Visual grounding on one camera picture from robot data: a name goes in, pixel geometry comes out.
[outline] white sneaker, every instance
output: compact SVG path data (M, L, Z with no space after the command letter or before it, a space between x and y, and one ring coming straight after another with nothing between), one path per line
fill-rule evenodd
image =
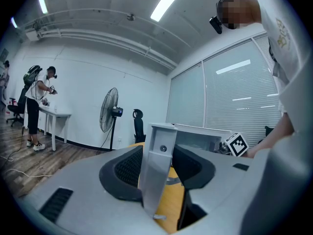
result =
M41 151L45 148L45 145L44 144L41 144L38 142L38 145L35 145L34 144L34 151Z
M33 144L33 141L28 141L27 140L27 144L26 144L27 147L31 147L32 144Z

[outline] baseboard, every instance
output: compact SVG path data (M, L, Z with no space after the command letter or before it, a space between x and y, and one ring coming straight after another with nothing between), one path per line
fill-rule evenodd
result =
M39 129L39 128L38 128L38 131L44 133L44 130L42 130L42 129ZM64 138L61 138L61 137L59 137L59 136L55 136L55 139L64 142ZM71 140L67 140L67 142L70 143L70 144L73 144L73 145L75 145L75 146L79 146L79 147L87 148L87 149L91 149L91 150L110 151L110 149L107 149L107 148L99 148L99 147L89 146L89 145L85 145L85 144L81 144L81 143L76 143L76 142L73 142L73 141L71 141Z

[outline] gold lettering on shirt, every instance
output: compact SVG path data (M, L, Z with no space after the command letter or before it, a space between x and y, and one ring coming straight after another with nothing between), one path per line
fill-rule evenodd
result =
M281 48L283 48L288 43L286 39L286 36L288 35L288 31L281 20L276 18L276 23L280 32L277 43Z

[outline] man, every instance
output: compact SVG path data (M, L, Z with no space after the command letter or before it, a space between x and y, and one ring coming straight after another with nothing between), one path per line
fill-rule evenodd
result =
M260 23L267 31L270 54L275 62L272 74L278 77L279 93L312 58L312 45L305 27L286 0L219 0L217 17L224 26L236 29ZM246 154L253 158L257 151L271 148L294 132L288 113L279 102L283 113L274 130Z
M2 76L0 78L0 101L2 99L2 92L3 92L4 85L5 85L5 80L8 76L8 70L10 67L8 60L6 60L3 64L4 64L4 72L2 73Z
M37 138L37 127L39 118L39 103L43 101L43 97L49 92L50 94L57 94L56 90L53 90L46 86L47 82L55 77L56 70L53 66L50 66L46 71L40 71L36 76L35 81L26 92L27 97L27 113L28 113L28 136L27 147L34 144L34 151L40 151L45 148L44 144L41 144Z

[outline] black pedestal fan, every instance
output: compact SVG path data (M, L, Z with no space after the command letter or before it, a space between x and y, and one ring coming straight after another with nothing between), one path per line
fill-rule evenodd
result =
M112 151L113 135L116 117L121 117L123 114L123 109L117 107L118 103L118 91L117 88L109 90L107 93L101 107L100 112L100 128L103 132L112 130L110 151Z

